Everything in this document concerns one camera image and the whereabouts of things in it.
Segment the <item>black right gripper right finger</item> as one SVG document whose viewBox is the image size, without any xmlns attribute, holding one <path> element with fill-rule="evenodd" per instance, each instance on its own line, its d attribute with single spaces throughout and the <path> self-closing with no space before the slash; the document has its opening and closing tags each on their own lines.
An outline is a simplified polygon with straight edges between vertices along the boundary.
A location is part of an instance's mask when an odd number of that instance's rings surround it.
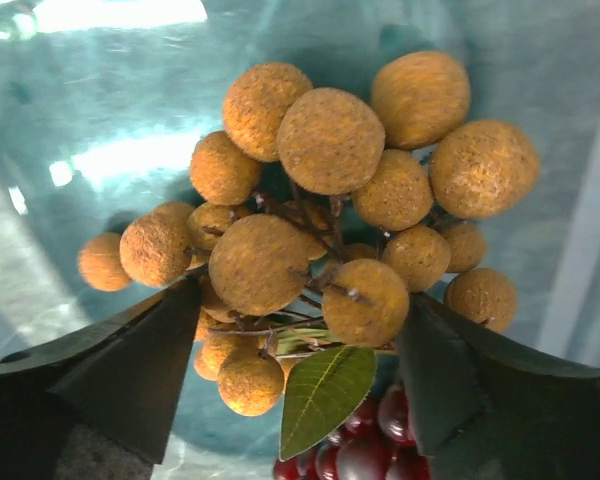
<svg viewBox="0 0 600 480">
<path fill-rule="evenodd" d="M 600 368 L 512 341 L 426 294 L 396 339 L 434 479 L 600 479 Z"/>
</svg>

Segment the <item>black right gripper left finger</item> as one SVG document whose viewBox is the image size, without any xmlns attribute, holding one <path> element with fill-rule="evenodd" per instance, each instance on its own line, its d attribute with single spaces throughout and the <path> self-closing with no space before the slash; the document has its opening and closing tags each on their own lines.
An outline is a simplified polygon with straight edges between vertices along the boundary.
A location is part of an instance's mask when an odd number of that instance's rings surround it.
<svg viewBox="0 0 600 480">
<path fill-rule="evenodd" d="M 162 463 L 199 319 L 185 278 L 0 360 L 0 479 L 148 479 Z"/>
</svg>

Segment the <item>dark red fake grapes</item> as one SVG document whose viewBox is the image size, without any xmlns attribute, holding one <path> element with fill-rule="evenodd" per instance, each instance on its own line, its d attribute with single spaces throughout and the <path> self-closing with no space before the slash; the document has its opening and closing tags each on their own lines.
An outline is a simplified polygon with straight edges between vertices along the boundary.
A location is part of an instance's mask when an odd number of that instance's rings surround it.
<svg viewBox="0 0 600 480">
<path fill-rule="evenodd" d="M 429 480 L 428 460 L 418 453 L 402 383 L 370 396 L 325 440 L 273 464 L 274 479 Z"/>
</svg>

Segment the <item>fake longan bunch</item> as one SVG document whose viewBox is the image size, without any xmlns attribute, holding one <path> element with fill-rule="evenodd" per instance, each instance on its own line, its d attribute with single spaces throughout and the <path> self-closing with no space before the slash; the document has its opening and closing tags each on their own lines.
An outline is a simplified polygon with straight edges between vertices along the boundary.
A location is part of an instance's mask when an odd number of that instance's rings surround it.
<svg viewBox="0 0 600 480">
<path fill-rule="evenodd" d="M 192 153 L 201 205 L 165 203 L 99 234 L 79 274 L 104 292 L 198 278 L 196 370 L 239 415 L 283 404 L 281 460 L 340 428 L 374 433 L 376 356 L 444 274 L 445 306 L 482 329 L 504 331 L 517 311 L 513 283 L 481 266 L 476 221 L 525 198 L 540 158 L 517 126 L 469 120 L 470 100 L 465 67 L 441 51 L 382 67 L 369 102 L 258 64 Z"/>
</svg>

